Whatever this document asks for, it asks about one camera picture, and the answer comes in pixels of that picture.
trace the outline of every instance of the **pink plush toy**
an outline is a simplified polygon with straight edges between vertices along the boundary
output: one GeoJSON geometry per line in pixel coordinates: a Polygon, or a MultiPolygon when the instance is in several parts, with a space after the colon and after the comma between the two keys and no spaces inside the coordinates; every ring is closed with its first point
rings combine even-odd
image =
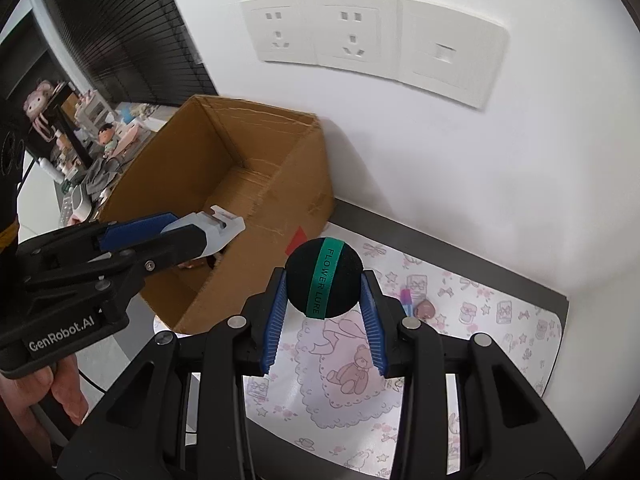
{"type": "Polygon", "coordinates": [[[27,114],[34,129],[47,142],[53,140],[53,135],[51,135],[49,131],[49,121],[46,120],[42,111],[47,107],[47,103],[49,103],[53,92],[53,85],[49,81],[43,81],[29,94],[27,100],[22,105],[22,109],[27,114]]]}

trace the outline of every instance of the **gray cloth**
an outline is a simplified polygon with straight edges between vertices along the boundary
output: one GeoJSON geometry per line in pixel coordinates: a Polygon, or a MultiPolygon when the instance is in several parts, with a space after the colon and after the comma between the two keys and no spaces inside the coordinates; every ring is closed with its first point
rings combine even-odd
{"type": "Polygon", "coordinates": [[[100,157],[94,161],[82,181],[92,202],[100,199],[102,190],[116,178],[118,173],[120,173],[120,163],[115,158],[106,160],[100,157]]]}

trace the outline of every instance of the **black window blind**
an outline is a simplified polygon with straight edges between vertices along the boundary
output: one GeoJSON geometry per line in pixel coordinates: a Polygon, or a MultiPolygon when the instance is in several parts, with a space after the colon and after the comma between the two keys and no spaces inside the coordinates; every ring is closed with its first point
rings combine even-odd
{"type": "Polygon", "coordinates": [[[63,43],[112,102],[216,94],[174,0],[44,0],[63,43]]]}

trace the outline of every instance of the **white wall plate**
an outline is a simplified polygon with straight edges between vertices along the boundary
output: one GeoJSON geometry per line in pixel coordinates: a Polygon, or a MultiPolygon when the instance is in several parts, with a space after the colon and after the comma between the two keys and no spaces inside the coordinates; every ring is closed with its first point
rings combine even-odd
{"type": "Polygon", "coordinates": [[[401,0],[398,80],[482,108],[508,42],[496,23],[459,10],[401,0]]]}
{"type": "Polygon", "coordinates": [[[318,64],[398,77],[398,0],[305,0],[318,64]]]}
{"type": "Polygon", "coordinates": [[[245,0],[244,21],[258,59],[318,64],[302,0],[245,0]]]}

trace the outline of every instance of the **green ribbon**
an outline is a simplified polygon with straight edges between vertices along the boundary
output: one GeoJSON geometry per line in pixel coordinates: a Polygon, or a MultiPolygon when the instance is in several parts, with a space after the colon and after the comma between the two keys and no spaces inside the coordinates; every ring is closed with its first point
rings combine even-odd
{"type": "Polygon", "coordinates": [[[335,238],[324,239],[309,286],[309,297],[306,300],[307,317],[324,319],[326,304],[329,301],[329,293],[334,282],[335,269],[338,266],[343,245],[343,241],[335,238]]]}

